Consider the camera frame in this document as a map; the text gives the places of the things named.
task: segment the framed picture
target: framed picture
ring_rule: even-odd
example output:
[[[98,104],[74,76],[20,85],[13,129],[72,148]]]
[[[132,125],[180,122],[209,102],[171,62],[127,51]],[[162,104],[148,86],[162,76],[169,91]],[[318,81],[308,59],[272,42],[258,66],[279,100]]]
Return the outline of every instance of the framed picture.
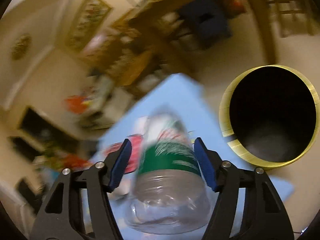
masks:
[[[103,0],[84,0],[71,25],[67,46],[81,51],[112,10]]]

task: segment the wooden chair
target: wooden chair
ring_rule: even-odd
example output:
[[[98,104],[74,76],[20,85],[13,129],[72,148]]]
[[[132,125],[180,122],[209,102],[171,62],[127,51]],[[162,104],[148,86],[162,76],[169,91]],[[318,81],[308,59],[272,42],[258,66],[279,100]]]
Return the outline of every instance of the wooden chair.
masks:
[[[132,42],[129,43],[127,47],[135,54],[132,61],[128,63],[125,70],[117,78],[116,86],[126,87],[130,93],[139,99],[146,94],[138,89],[139,82],[159,69],[161,69],[165,75],[174,73],[174,70],[170,68],[169,64],[163,64],[164,61],[161,60],[161,55],[156,53],[153,46],[149,45],[146,47],[143,39],[140,37],[139,31],[128,25],[127,19],[132,11],[133,9],[130,9],[125,12],[119,19],[115,20],[110,27],[132,38]],[[188,32],[182,35],[180,34],[180,31],[186,28],[186,25],[183,20],[179,19],[179,15],[177,14],[159,19],[154,26],[161,31],[169,41],[178,40],[180,36],[188,34]]]
[[[296,14],[305,14],[306,15],[306,23],[307,23],[307,30],[309,35],[313,35],[313,30],[312,30],[312,25],[311,25],[311,14],[310,14],[310,9],[307,8],[309,6],[309,3],[306,2],[305,0],[273,0],[275,5],[276,5],[276,13],[277,13],[277,18],[280,24],[280,36],[282,38],[285,37],[284,35],[284,22],[283,22],[283,14],[292,14],[292,20],[296,21],[297,17]],[[284,10],[282,11],[280,9],[281,4],[289,4],[290,5],[290,10]],[[296,5],[300,5],[300,9],[295,9]]]
[[[170,40],[154,27],[154,23],[163,15],[177,11],[183,5],[194,0],[147,0],[135,10],[129,25],[137,29],[146,43],[153,44],[156,50],[164,55],[175,73],[185,73],[196,78],[190,60],[170,44]],[[266,63],[275,64],[276,50],[270,26],[269,11],[264,0],[248,0],[256,17],[257,27],[265,52]]]
[[[138,46],[135,49],[131,44],[134,40],[125,43],[122,41],[123,35],[107,35],[104,42],[87,49],[82,57],[102,73],[106,73],[114,81],[115,87],[124,87],[136,99],[140,99],[146,92],[137,87],[139,81],[157,70],[160,60],[152,47]]]

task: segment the red object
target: red object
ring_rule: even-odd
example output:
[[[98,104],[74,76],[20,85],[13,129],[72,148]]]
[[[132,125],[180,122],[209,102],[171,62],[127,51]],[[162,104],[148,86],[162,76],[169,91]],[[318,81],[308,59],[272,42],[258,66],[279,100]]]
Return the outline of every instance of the red object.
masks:
[[[222,6],[229,18],[245,13],[245,7],[241,0],[221,0]]]
[[[124,174],[135,171],[138,168],[139,160],[140,160],[140,152],[141,152],[141,143],[142,136],[141,135],[131,135],[129,136],[129,140],[132,145],[132,152],[128,162],[127,167],[125,168]],[[115,143],[110,145],[105,151],[104,155],[107,157],[110,153],[116,152],[120,149],[122,143]]]
[[[75,154],[68,154],[67,157],[63,158],[63,164],[65,168],[72,170],[83,170],[92,166],[92,163],[79,158]]]
[[[86,99],[86,97],[81,96],[70,96],[64,100],[67,110],[74,114],[82,114],[87,106],[82,104],[82,102]]]

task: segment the metal screw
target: metal screw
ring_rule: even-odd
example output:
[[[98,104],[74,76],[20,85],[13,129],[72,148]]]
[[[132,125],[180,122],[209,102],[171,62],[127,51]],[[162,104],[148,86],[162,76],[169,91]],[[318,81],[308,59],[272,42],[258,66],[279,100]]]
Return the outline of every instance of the metal screw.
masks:
[[[223,161],[222,162],[222,166],[225,167],[225,168],[229,168],[231,166],[231,163],[228,162],[228,161]]]
[[[68,175],[70,173],[70,169],[66,168],[62,171],[63,175]]]
[[[104,162],[98,162],[94,166],[96,166],[97,169],[101,169],[104,167]]]
[[[264,173],[263,168],[256,168],[256,173],[263,174]]]

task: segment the wooden table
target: wooden table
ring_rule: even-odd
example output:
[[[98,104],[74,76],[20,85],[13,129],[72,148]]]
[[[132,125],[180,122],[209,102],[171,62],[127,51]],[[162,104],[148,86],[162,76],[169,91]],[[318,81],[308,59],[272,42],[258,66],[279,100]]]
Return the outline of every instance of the wooden table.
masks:
[[[169,39],[154,27],[154,22],[160,17],[169,12],[176,11],[181,6],[192,1],[147,0],[141,7],[132,11],[129,25],[141,33],[145,42],[152,44],[158,53],[166,57],[173,72],[182,72],[194,78],[194,71],[186,57],[170,44]],[[249,0],[249,2],[256,18],[266,64],[275,64],[277,61],[275,43],[270,25],[268,5],[265,0]]]

